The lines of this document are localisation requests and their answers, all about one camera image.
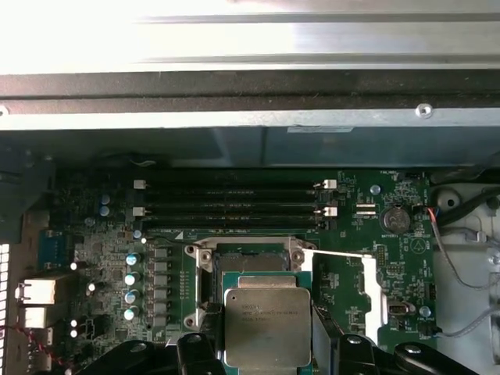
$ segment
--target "chip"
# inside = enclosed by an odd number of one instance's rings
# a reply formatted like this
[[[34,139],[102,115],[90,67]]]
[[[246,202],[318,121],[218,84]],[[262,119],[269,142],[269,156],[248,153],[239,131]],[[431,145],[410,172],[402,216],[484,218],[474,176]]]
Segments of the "chip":
[[[167,282],[166,275],[155,275],[155,277],[153,279],[154,285],[165,286],[166,282]]]
[[[155,303],[155,307],[153,308],[153,311],[157,315],[165,314],[166,313],[166,303],[163,303],[163,302]]]
[[[118,341],[125,341],[128,336],[127,330],[115,330],[115,337]]]
[[[165,289],[155,289],[153,293],[154,299],[166,299],[166,290]]]
[[[167,264],[166,262],[155,262],[155,271],[156,272],[166,272]]]
[[[123,273],[121,270],[113,270],[112,271],[112,278],[114,280],[122,280]]]
[[[166,258],[166,248],[156,248],[155,249],[155,258]]]
[[[166,326],[167,317],[166,316],[155,316],[153,318],[154,327],[164,327]]]

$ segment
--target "black cable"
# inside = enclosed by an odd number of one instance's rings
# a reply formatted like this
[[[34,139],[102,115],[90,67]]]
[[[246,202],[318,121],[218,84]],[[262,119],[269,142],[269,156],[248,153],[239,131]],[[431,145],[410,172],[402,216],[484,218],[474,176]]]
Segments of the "black cable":
[[[496,197],[497,195],[500,195],[500,187],[493,187],[491,189],[483,191],[479,195],[476,195],[474,198],[469,199],[467,202],[464,202],[454,209],[443,212],[437,217],[437,225],[439,227],[443,227],[444,225],[454,223],[455,221],[458,221],[463,217],[469,215],[473,210],[475,210],[479,205],[485,203],[489,198]]]

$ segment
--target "metal panel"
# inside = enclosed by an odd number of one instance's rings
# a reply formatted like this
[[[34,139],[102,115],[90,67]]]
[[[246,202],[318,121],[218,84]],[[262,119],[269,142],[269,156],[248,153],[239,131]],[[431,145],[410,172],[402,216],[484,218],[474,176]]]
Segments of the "metal panel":
[[[487,186],[483,184],[453,184],[450,185],[462,196],[462,201],[480,194]],[[500,212],[492,216],[491,210],[486,205],[481,205],[466,218],[454,223],[451,227],[467,227],[473,230],[482,230],[488,236],[499,239],[500,236]],[[490,273],[500,271],[500,266],[492,265],[488,261],[488,255],[494,254],[488,246],[480,242],[466,239],[463,234],[452,234],[443,237],[447,245],[448,254],[452,258],[459,275],[466,282],[482,285],[487,284]],[[437,324],[445,332],[459,330],[476,319],[484,310],[488,309],[490,303],[498,304],[498,298],[490,300],[488,289],[475,291],[461,286],[452,276],[448,264],[444,261],[441,253],[434,255],[434,275],[437,288]],[[498,342],[492,342],[492,331],[490,321],[485,319],[479,327],[460,338],[442,338],[437,341],[437,348],[444,354],[461,362],[470,369],[483,375],[498,374],[499,366],[494,364],[493,353],[498,351]],[[498,326],[493,326],[493,333],[497,332]]]
[[[499,119],[489,108],[12,114],[0,138],[66,164],[133,152],[179,167],[455,166],[500,151]]]
[[[495,0],[155,3],[9,5],[0,73],[500,66]]]

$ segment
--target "gray cable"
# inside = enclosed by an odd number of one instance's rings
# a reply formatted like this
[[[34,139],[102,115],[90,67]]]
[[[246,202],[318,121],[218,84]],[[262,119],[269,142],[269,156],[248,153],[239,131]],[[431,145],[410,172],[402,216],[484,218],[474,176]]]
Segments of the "gray cable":
[[[441,228],[440,231],[442,237],[448,236],[450,234],[463,234],[468,241],[474,241],[500,250],[500,241],[497,241],[493,237],[487,236],[484,232],[480,232],[478,230],[465,227],[445,227]],[[483,234],[484,239],[480,239],[479,234]]]
[[[472,285],[462,280],[462,278],[459,275],[459,272],[456,270],[455,265],[452,262],[452,259],[450,258],[450,255],[445,249],[445,244],[443,244],[441,234],[439,233],[438,224],[435,222],[431,222],[430,225],[432,226],[432,231],[434,232],[434,236],[436,237],[436,242],[437,246],[439,247],[439,251],[445,257],[446,263],[449,265],[450,269],[453,272],[453,276],[459,282],[459,284],[461,284],[466,288],[473,289],[475,291],[484,291],[486,289],[489,289],[491,286],[498,284],[498,282],[500,281],[500,277],[496,277],[495,280],[492,280],[485,285]]]
[[[488,318],[492,313],[496,313],[500,311],[500,305],[491,306],[489,309],[484,310],[472,323],[470,323],[467,327],[462,328],[461,330],[457,330],[456,332],[441,332],[437,334],[439,338],[459,338],[461,336],[465,336],[469,334],[473,330],[479,327],[479,325]]]

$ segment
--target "blue capacitor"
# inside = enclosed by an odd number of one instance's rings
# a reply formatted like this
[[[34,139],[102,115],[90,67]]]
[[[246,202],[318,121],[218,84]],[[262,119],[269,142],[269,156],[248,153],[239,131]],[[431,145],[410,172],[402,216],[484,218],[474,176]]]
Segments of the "blue capacitor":
[[[140,261],[141,261],[141,256],[139,254],[137,254],[136,252],[127,255],[127,257],[125,258],[125,263],[128,266],[135,266]]]

